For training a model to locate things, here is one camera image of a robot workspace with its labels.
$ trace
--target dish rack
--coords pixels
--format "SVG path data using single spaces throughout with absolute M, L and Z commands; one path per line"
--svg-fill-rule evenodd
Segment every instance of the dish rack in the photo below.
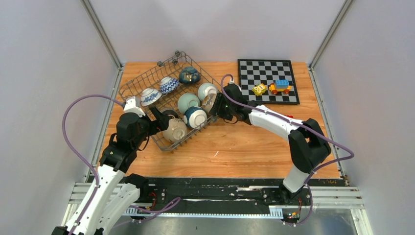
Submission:
M 126 101 L 132 96 L 141 96 L 141 92 L 146 88 L 154 88 L 160 90 L 160 81 L 167 76 L 173 77 L 175 79 L 179 78 L 179 73 L 184 67 L 193 66 L 197 71 L 200 72 L 200 81 L 194 84 L 180 84 L 177 89 L 174 91 L 164 94 L 156 102 L 150 106 L 142 107 L 146 114 L 150 117 L 151 120 L 154 120 L 153 114 L 150 112 L 149 107 L 155 106 L 161 112 L 165 109 L 173 109 L 178 115 L 179 118 L 183 119 L 183 115 L 179 112 L 177 102 L 181 95 L 185 93 L 193 93 L 197 95 L 199 86 L 205 82 L 210 82 L 220 90 L 220 84 L 213 79 L 202 67 L 200 67 L 190 56 L 188 56 L 183 51 L 176 51 L 174 56 L 168 58 L 165 61 L 157 62 L 157 65 L 152 69 L 144 72 L 143 74 L 135 77 L 131 81 L 122 85 L 118 91 L 121 98 Z M 172 151 L 178 146 L 181 146 L 193 136 L 197 135 L 198 132 L 201 132 L 202 129 L 205 129 L 211 123 L 217 121 L 217 117 L 209 116 L 207 120 L 200 124 L 198 127 L 191 129 L 187 135 L 185 135 L 181 140 L 171 143 L 163 137 L 161 132 L 152 135 L 151 138 L 157 144 L 161 151 Z

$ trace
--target chessboard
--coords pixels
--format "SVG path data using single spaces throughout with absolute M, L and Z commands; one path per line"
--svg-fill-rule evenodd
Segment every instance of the chessboard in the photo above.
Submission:
M 265 104 L 300 104 L 291 61 L 239 59 L 238 70 L 239 86 L 247 100 Z M 268 90 L 271 83 L 275 83 L 276 80 L 288 80 L 291 89 L 287 94 L 283 92 L 272 94 Z M 256 96 L 252 88 L 261 83 L 267 87 L 267 91 Z

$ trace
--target blue building block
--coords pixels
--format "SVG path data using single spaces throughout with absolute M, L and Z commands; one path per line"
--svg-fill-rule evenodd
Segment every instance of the blue building block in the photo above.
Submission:
M 288 87 L 288 80 L 275 80 L 275 88 L 276 89 L 286 89 Z

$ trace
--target wooden tabletop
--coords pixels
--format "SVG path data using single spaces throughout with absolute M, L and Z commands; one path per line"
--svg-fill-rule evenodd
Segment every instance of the wooden tabletop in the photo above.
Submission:
M 226 73 L 238 77 L 236 62 L 198 64 L 218 82 Z M 127 63 L 121 85 L 155 65 L 155 62 Z M 326 134 L 307 66 L 305 63 L 294 62 L 292 66 L 300 105 L 266 106 L 278 113 L 292 115 L 295 119 L 313 118 L 319 122 Z M 115 125 L 122 114 L 122 108 L 115 105 L 106 131 L 104 147 L 108 144 L 110 135 L 115 132 Z M 289 145 L 281 137 L 259 127 L 245 123 L 231 125 L 222 120 L 208 126 L 206 130 L 172 152 L 162 152 L 150 140 L 147 148 L 137 152 L 137 155 L 128 174 L 135 173 L 147 177 L 283 178 L 292 166 Z M 326 161 L 332 159 L 333 156 L 330 155 Z M 338 177 L 335 164 L 324 167 L 315 175 L 315 178 Z

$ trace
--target gray wall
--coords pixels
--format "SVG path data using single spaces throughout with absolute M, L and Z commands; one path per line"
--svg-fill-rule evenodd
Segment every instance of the gray wall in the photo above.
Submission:
M 317 66 L 376 235 L 413 234 L 415 2 L 356 0 Z
M 344 0 L 91 0 L 118 56 L 310 62 Z
M 109 94 L 116 69 L 80 1 L 0 0 L 0 233 L 50 234 L 86 167 L 61 133 L 66 107 Z M 91 158 L 103 100 L 74 107 L 70 140 Z

